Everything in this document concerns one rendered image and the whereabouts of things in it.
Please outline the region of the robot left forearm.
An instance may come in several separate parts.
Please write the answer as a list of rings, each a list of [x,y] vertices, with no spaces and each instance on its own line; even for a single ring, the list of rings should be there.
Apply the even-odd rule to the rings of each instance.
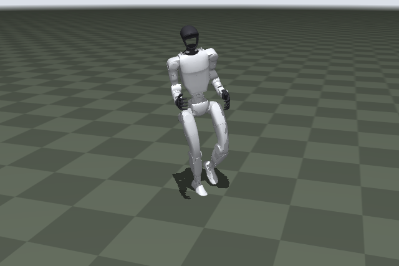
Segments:
[[[222,90],[224,90],[224,88],[220,82],[218,74],[217,74],[217,78],[214,78],[213,81],[211,82],[211,84],[214,87],[214,89],[216,90],[216,93],[222,98]]]

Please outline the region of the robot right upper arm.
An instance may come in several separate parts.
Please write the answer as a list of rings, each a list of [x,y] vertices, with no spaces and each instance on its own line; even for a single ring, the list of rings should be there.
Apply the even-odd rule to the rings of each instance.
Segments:
[[[180,66],[180,59],[178,56],[172,57],[167,61],[168,75],[173,88],[173,91],[179,90],[181,92],[181,84],[178,83],[178,67]]]

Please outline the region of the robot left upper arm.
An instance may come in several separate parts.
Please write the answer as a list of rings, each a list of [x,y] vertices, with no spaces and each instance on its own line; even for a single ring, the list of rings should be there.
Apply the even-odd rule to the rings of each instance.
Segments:
[[[209,57],[209,80],[217,78],[217,73],[215,71],[218,55],[213,48],[205,50]]]

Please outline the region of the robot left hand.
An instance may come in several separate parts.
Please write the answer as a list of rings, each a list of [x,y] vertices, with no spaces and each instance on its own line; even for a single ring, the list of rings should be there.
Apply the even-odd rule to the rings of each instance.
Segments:
[[[225,109],[224,110],[228,110],[229,109],[229,106],[230,106],[230,97],[229,97],[229,93],[227,92],[227,90],[222,90],[222,99],[223,100],[225,100],[224,102],[226,102],[226,104],[224,104],[224,106],[225,105],[227,105],[226,107],[224,107]]]

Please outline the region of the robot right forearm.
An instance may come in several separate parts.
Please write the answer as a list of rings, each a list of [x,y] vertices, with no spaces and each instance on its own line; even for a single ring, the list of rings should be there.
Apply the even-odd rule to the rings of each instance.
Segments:
[[[172,97],[173,97],[174,103],[175,103],[176,99],[178,98],[178,95],[181,94],[181,92],[179,90],[173,91],[173,88],[171,85],[171,94],[172,94]],[[180,98],[182,98],[182,96]]]

